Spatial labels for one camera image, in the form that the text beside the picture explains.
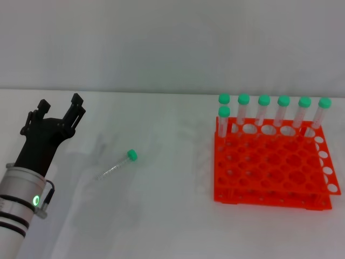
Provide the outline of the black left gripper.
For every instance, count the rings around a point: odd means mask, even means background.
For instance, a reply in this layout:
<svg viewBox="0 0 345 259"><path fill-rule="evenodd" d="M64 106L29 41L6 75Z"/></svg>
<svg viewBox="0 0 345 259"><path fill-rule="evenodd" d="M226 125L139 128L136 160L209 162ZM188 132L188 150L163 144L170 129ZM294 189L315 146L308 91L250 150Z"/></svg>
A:
<svg viewBox="0 0 345 259"><path fill-rule="evenodd" d="M37 109L28 113L20 131L20 135L25 136L26 140L15 166L45 177L59 145L74 136L75 129L86 112L83 102L81 96L75 93L71 106L62 119L44 119L51 105L42 99Z"/></svg>

